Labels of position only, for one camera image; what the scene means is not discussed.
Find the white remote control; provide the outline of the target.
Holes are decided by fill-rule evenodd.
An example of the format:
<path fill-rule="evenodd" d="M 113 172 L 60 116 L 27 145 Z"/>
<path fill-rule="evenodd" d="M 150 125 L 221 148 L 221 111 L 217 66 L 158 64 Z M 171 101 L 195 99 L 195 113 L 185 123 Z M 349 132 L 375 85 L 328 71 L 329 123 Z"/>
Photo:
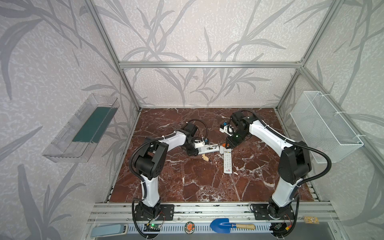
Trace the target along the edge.
<path fill-rule="evenodd" d="M 198 155 L 204 155 L 204 154 L 209 154 L 209 153 L 215 153 L 215 152 L 220 152 L 221 146 L 219 145 L 205 145 L 200 148 L 198 148 Z"/>

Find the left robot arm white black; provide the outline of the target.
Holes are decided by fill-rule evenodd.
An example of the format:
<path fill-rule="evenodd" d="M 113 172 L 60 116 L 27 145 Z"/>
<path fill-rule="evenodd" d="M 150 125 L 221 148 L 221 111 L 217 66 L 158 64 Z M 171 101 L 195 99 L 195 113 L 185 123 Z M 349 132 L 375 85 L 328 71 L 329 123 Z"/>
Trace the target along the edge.
<path fill-rule="evenodd" d="M 179 130 L 158 138 L 146 138 L 129 160 L 129 168 L 142 186 L 142 198 L 133 210 L 133 217 L 155 219 L 161 212 L 161 198 L 159 194 L 159 175 L 161 174 L 167 153 L 174 148 L 181 147 L 188 156 L 200 155 L 195 147 L 198 137 L 195 136 L 198 127 L 193 124 L 195 119 L 189 120 Z"/>

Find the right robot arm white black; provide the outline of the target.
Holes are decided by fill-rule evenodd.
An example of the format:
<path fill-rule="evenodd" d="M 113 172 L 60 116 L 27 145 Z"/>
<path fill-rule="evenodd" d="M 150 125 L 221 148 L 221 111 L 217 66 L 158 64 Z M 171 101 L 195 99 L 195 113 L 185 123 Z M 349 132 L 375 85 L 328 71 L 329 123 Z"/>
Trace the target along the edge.
<path fill-rule="evenodd" d="M 234 149 L 248 135 L 255 136 L 272 148 L 280 157 L 278 174 L 280 176 L 276 189 L 269 199 L 266 213 L 271 219 L 278 220 L 291 210 L 291 203 L 298 190 L 311 171 L 311 163 L 307 144 L 286 138 L 269 125 L 256 113 L 245 110 L 232 113 L 230 121 L 220 125 L 220 131 L 227 134 L 225 148 Z"/>

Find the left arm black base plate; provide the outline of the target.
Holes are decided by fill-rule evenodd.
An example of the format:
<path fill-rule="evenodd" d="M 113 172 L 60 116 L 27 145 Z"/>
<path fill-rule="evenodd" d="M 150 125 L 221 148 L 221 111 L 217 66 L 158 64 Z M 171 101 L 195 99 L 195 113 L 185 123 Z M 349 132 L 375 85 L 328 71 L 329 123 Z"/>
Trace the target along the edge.
<path fill-rule="evenodd" d="M 135 206 L 134 216 L 137 221 L 172 221 L 174 218 L 175 205 L 157 204 L 148 207 L 142 203 Z"/>

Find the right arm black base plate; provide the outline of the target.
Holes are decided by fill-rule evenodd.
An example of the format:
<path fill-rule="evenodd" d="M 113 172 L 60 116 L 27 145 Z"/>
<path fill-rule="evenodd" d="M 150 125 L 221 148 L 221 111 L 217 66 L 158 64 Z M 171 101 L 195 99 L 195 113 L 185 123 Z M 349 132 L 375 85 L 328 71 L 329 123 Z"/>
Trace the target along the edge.
<path fill-rule="evenodd" d="M 255 220 L 283 220 L 284 217 L 289 217 L 290 220 L 293 220 L 295 218 L 292 204 L 282 208 L 274 204 L 251 204 L 250 209 L 254 214 Z"/>

